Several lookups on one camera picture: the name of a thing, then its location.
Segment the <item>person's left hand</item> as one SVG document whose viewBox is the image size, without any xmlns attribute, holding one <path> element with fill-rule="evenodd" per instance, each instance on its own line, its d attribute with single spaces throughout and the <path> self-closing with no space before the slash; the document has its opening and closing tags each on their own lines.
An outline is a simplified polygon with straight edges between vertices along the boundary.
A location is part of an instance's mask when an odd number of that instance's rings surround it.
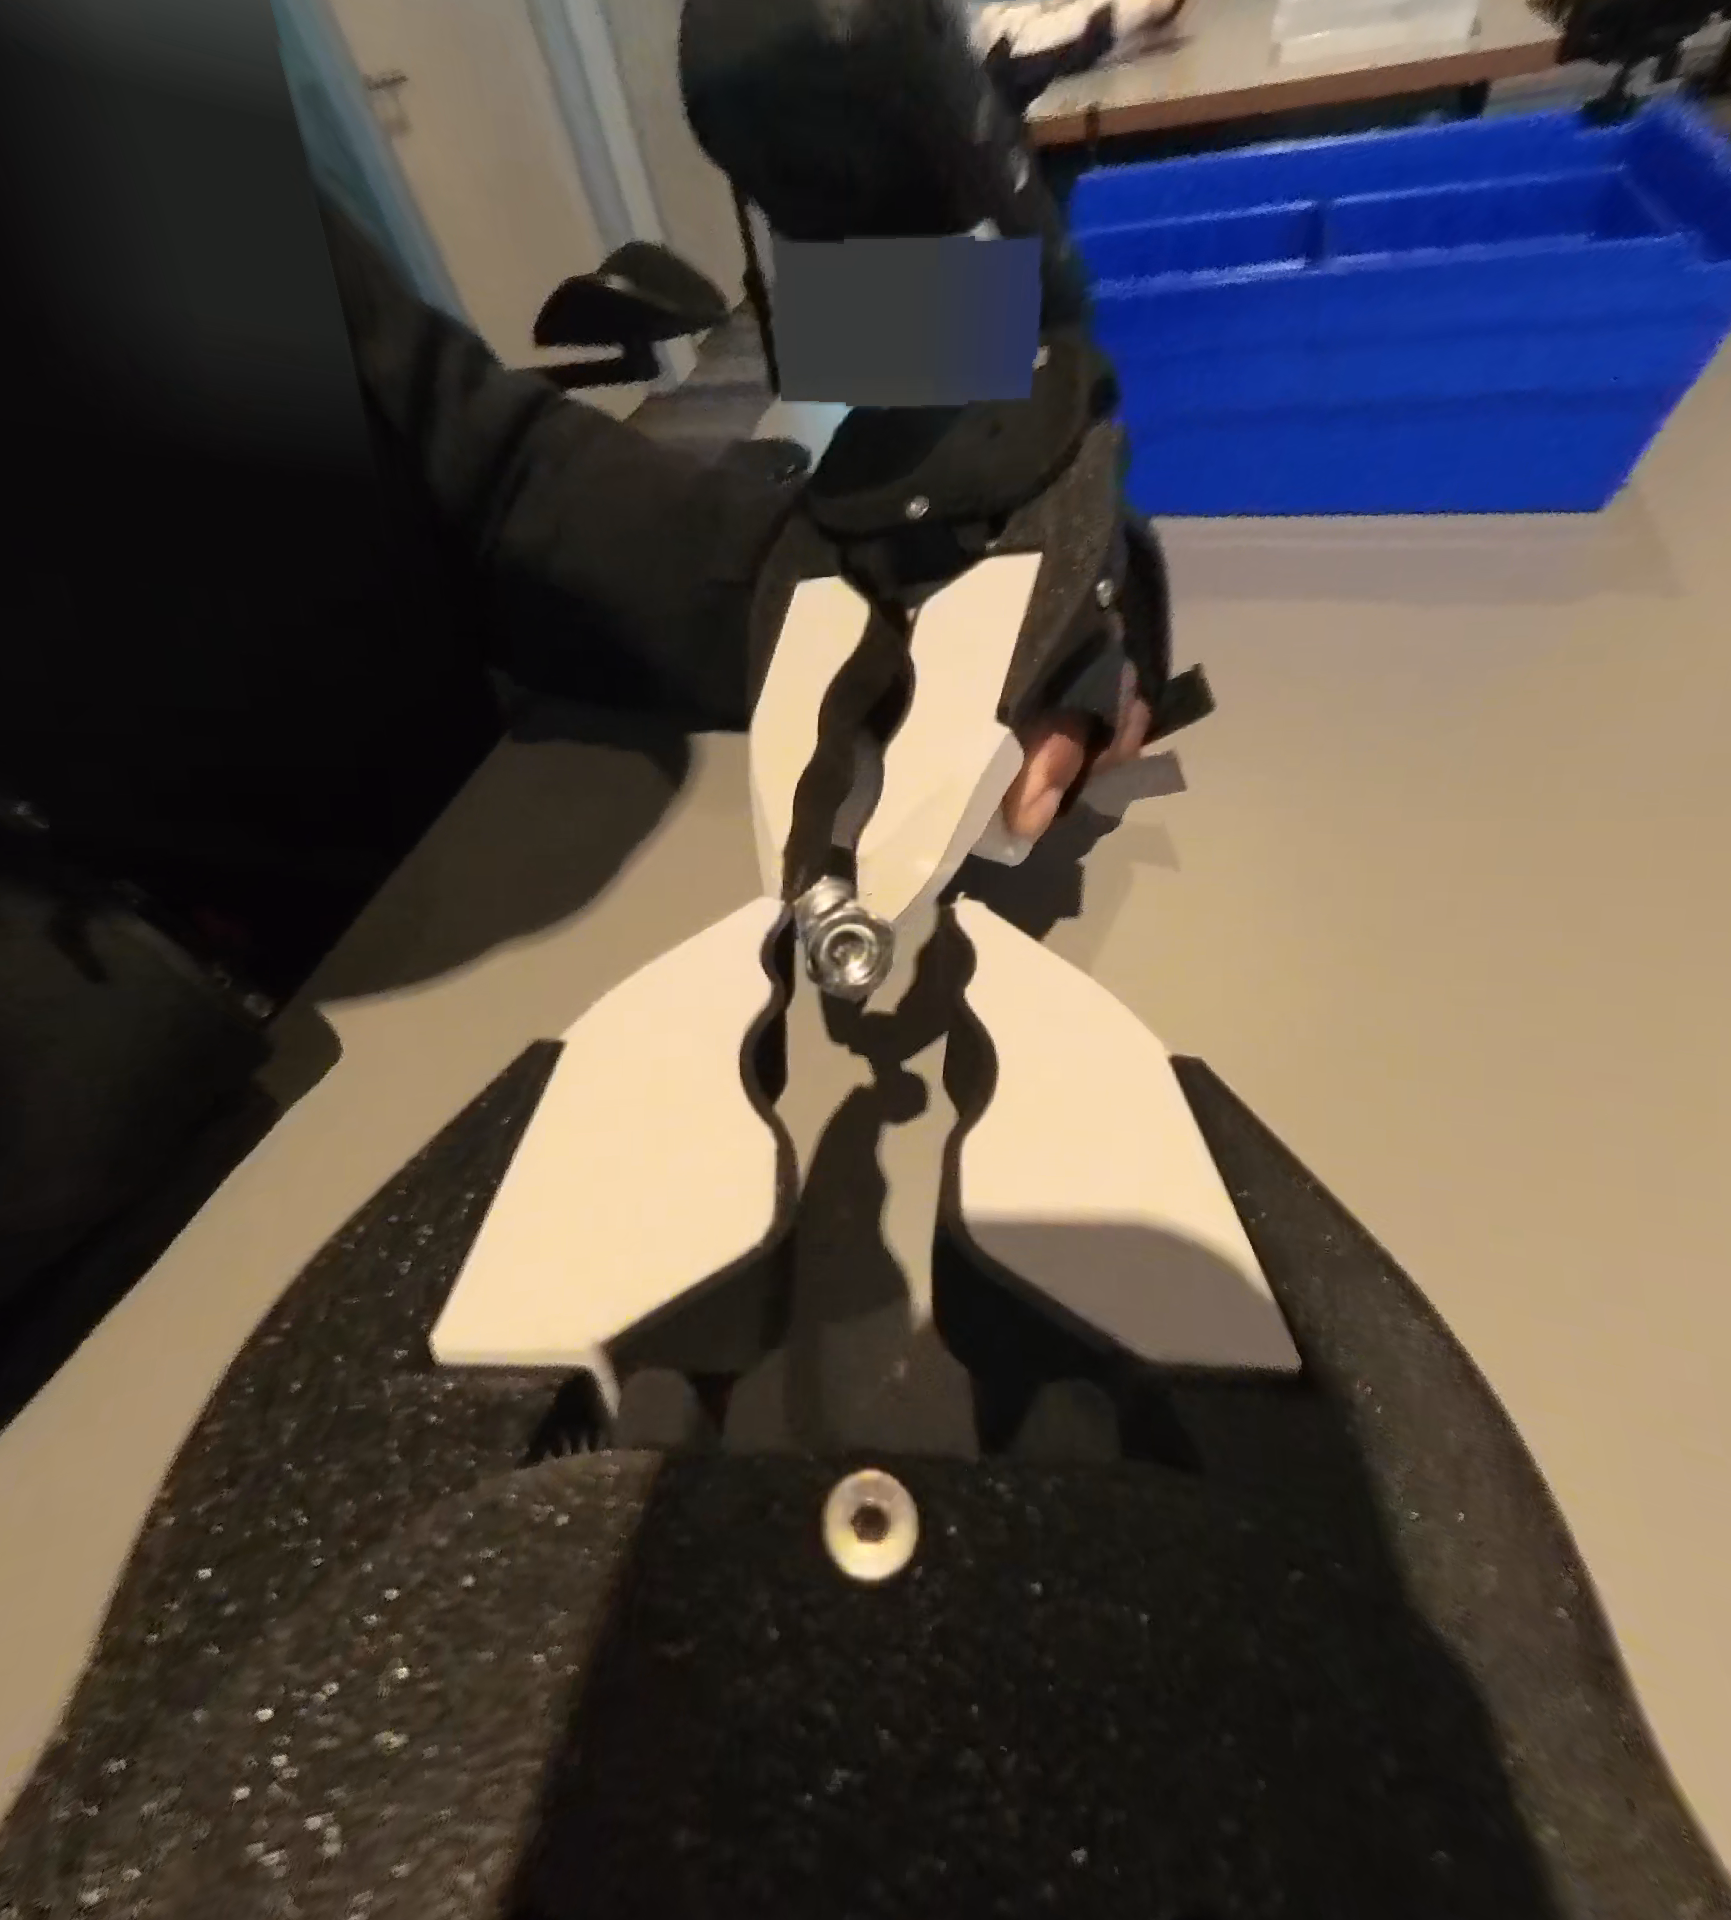
<svg viewBox="0 0 1731 1920">
<path fill-rule="evenodd" d="M 1126 690 L 1114 723 L 1076 710 L 1044 712 L 1022 734 L 1022 768 L 1000 816 L 1018 844 L 1034 847 L 1094 779 L 1142 755 L 1152 707 Z"/>
</svg>

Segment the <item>black office chair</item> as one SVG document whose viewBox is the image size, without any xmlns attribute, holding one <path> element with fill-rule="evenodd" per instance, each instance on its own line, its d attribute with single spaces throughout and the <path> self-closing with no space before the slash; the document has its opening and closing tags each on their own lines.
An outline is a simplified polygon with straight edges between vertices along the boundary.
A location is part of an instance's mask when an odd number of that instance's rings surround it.
<svg viewBox="0 0 1731 1920">
<path fill-rule="evenodd" d="M 560 354 L 542 375 L 564 391 L 650 385 L 662 378 L 664 348 L 730 315 L 712 278 L 664 244 L 632 239 L 548 293 L 534 343 Z"/>
</svg>

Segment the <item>wooden office desk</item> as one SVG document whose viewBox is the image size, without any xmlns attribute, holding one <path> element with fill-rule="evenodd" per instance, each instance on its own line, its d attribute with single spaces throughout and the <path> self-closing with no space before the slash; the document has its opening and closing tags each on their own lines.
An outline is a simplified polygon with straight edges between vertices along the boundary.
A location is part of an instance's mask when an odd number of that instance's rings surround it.
<svg viewBox="0 0 1731 1920">
<path fill-rule="evenodd" d="M 1472 89 L 1551 70 L 1561 32 L 1523 1 L 1480 4 L 1474 30 L 1434 46 L 1380 46 L 1284 60 L 1270 6 L 1194 4 L 1180 33 L 1048 88 L 1026 116 L 1036 148 L 1186 132 L 1316 107 Z"/>
</svg>

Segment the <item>person's black jacket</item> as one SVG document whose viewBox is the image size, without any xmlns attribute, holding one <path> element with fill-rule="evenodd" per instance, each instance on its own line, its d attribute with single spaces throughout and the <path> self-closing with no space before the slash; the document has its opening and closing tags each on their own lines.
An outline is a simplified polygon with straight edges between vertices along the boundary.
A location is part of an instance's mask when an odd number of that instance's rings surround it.
<svg viewBox="0 0 1731 1920">
<path fill-rule="evenodd" d="M 334 278 L 390 174 L 334 4 L 0 4 L 0 1425 L 494 737 Z"/>
</svg>

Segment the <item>silver hex bolt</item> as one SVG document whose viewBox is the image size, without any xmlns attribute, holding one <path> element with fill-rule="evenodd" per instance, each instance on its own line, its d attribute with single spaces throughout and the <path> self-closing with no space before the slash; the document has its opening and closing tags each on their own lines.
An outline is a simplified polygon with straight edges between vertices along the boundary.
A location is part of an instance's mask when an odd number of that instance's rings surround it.
<svg viewBox="0 0 1731 1920">
<path fill-rule="evenodd" d="M 854 923 L 832 928 L 828 937 L 812 946 L 800 944 L 812 985 L 822 996 L 860 1003 L 886 984 L 898 935 L 892 923 L 860 901 Z"/>
</svg>

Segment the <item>person's left forearm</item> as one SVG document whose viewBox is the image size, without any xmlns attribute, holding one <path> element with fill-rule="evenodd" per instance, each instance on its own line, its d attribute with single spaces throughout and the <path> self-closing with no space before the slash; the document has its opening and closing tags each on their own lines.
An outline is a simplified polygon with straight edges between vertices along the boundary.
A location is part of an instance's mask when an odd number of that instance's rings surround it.
<svg viewBox="0 0 1731 1920">
<path fill-rule="evenodd" d="M 382 477 L 482 659 L 550 700 L 744 732 L 754 597 L 802 480 L 506 366 L 338 199 L 318 210 Z"/>
</svg>

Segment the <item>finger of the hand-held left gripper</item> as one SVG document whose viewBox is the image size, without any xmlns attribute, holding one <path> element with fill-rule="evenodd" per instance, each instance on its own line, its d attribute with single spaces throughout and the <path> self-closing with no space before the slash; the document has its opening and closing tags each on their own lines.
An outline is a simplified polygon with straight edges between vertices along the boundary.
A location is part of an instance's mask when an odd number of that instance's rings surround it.
<svg viewBox="0 0 1731 1920">
<path fill-rule="evenodd" d="M 798 582 L 762 677 L 748 732 L 750 811 L 764 889 L 798 899 L 786 841 L 798 786 L 820 744 L 822 707 L 838 671 L 868 633 L 870 603 L 838 576 Z"/>
<path fill-rule="evenodd" d="M 1000 702 L 1040 566 L 1038 551 L 980 559 L 914 617 L 912 696 L 856 844 L 858 899 L 898 935 L 964 866 L 1022 768 Z"/>
</svg>

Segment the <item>blue plastic bin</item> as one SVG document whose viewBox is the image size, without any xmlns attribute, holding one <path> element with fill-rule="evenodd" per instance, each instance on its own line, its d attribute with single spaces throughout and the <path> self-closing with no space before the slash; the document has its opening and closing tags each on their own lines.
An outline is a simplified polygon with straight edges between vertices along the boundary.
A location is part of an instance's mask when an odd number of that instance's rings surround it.
<svg viewBox="0 0 1731 1920">
<path fill-rule="evenodd" d="M 1595 514 L 1731 335 L 1731 139 L 1677 99 L 1096 165 L 1144 516 Z"/>
</svg>

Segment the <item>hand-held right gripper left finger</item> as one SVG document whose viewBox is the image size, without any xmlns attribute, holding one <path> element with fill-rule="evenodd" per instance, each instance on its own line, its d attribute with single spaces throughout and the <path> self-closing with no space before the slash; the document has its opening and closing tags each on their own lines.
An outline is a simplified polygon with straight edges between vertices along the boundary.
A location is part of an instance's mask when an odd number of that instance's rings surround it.
<svg viewBox="0 0 1731 1920">
<path fill-rule="evenodd" d="M 782 1343 L 790 922 L 758 896 L 572 1021 L 430 1333 L 444 1370 L 738 1379 Z"/>
</svg>

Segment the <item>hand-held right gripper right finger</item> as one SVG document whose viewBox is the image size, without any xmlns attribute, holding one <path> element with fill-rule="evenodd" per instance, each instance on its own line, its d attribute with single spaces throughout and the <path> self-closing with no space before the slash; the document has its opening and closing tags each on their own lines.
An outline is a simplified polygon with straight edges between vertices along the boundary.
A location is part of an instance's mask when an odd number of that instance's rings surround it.
<svg viewBox="0 0 1731 1920">
<path fill-rule="evenodd" d="M 968 976 L 932 1300 L 966 1363 L 1294 1377 L 1294 1331 L 1166 1044 L 986 904 L 940 928 Z"/>
</svg>

